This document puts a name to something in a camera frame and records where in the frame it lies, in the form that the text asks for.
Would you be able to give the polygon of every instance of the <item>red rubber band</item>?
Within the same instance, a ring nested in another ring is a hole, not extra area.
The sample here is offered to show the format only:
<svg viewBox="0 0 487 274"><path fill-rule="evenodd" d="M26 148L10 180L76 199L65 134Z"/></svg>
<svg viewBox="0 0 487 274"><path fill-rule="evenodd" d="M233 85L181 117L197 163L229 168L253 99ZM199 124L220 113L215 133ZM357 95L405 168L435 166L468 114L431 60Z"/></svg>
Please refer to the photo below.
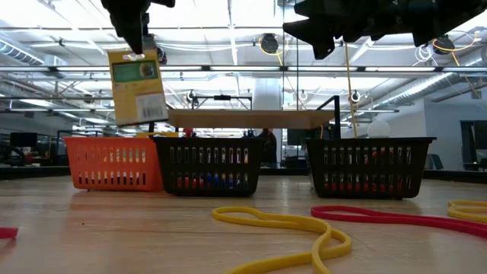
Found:
<svg viewBox="0 0 487 274"><path fill-rule="evenodd" d="M0 228L0 239L13 239L17 233L18 228Z"/></svg>
<svg viewBox="0 0 487 274"><path fill-rule="evenodd" d="M361 215L345 215L330 212L350 212ZM335 221L351 221L373 224L420 225L432 228L443 228L487 239L487 225L452 218L377 212L370 209L361 209L343 205L315 206L311 208L311 215L316 218Z"/></svg>

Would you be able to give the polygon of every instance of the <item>yellow box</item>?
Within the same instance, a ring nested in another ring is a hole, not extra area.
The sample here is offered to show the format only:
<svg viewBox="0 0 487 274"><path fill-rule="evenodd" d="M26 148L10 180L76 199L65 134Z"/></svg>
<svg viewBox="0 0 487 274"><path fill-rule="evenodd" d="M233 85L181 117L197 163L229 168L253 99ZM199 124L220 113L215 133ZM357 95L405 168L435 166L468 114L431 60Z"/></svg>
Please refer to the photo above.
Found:
<svg viewBox="0 0 487 274"><path fill-rule="evenodd" d="M131 54L130 51L108 52L116 124L166 121L168 115L157 51L145 50L143 59L134 59Z"/></svg>

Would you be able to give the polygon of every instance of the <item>person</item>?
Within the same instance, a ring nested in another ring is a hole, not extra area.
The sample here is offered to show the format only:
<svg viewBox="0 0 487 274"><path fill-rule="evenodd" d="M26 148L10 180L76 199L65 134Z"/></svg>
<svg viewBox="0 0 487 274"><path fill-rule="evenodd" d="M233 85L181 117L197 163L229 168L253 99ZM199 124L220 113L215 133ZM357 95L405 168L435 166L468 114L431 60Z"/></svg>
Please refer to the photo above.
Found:
<svg viewBox="0 0 487 274"><path fill-rule="evenodd" d="M263 163L267 163L270 168L277 168L277 140L272 130L263 129L257 138L267 139L264 144Z"/></svg>

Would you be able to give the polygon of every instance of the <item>red object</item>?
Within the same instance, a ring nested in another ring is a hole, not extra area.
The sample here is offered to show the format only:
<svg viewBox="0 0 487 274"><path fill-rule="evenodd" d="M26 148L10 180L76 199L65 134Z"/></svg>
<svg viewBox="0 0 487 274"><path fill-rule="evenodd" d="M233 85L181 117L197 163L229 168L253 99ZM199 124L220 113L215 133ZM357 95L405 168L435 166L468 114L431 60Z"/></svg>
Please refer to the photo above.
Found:
<svg viewBox="0 0 487 274"><path fill-rule="evenodd" d="M18 228L0 228L0 239L13 239L17 237Z"/></svg>
<svg viewBox="0 0 487 274"><path fill-rule="evenodd" d="M65 137L64 140L75 188L162 190L158 153L149 138Z"/></svg>
<svg viewBox="0 0 487 274"><path fill-rule="evenodd" d="M194 130L193 129L184 129L183 132L184 132L184 135L186 137L191 137L191 135L193 134Z"/></svg>
<svg viewBox="0 0 487 274"><path fill-rule="evenodd" d="M361 215L337 214L331 212L349 212ZM417 216L388 212L377 212L343 205L325 205L311 208L311 215L316 218L335 221L351 221L373 224L420 225L432 228L443 228L463 232L487 239L487 225L473 221L462 221L452 218Z"/></svg>

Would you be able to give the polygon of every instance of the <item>black plastic basket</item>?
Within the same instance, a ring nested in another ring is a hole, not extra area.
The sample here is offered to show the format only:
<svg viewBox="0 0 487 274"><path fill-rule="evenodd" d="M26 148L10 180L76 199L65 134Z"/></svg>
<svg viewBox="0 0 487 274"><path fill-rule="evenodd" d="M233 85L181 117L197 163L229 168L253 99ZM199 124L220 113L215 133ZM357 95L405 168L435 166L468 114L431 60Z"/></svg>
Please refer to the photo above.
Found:
<svg viewBox="0 0 487 274"><path fill-rule="evenodd" d="M153 138L167 193L251 196L265 139Z"/></svg>
<svg viewBox="0 0 487 274"><path fill-rule="evenodd" d="M413 198L433 140L306 140L308 173L321 197Z"/></svg>

